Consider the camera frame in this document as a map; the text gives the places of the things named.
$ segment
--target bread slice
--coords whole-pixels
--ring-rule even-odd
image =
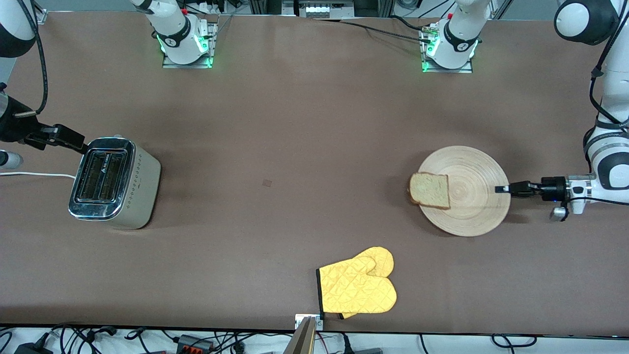
[[[415,204],[444,210],[450,208],[448,176],[445,174],[414,173],[408,191]]]

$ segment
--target wooden plate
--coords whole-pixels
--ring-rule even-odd
[[[467,146],[448,146],[428,156],[419,172],[448,175],[450,209],[420,205],[428,220],[457,236],[478,236],[496,228],[509,211],[511,195],[496,193],[509,184],[500,165],[484,152]]]

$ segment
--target silver toaster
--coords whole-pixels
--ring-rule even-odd
[[[81,159],[68,210],[80,220],[139,229],[151,217],[161,169],[129,139],[98,138]]]

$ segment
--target table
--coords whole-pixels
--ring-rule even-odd
[[[150,32],[136,13],[52,13],[42,27],[40,121],[133,139],[162,180],[151,223],[116,231],[68,214],[70,179],[1,178],[1,322],[291,329],[318,312],[315,269],[380,245],[397,304],[327,330],[629,334],[627,209],[549,224],[551,203],[514,200],[497,229],[461,238],[406,194],[422,160],[455,144],[511,181],[586,172],[602,47],[565,42],[550,22],[490,21],[473,74],[423,74],[411,41],[236,16],[214,68],[167,70]],[[8,89],[30,106],[37,60],[20,59]],[[0,148],[28,171],[75,173],[80,158]]]

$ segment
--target quilted fabric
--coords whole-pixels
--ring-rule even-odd
[[[318,269],[322,312],[375,314],[390,310],[398,295],[386,278],[393,271],[393,256],[382,247],[372,247],[351,260]]]

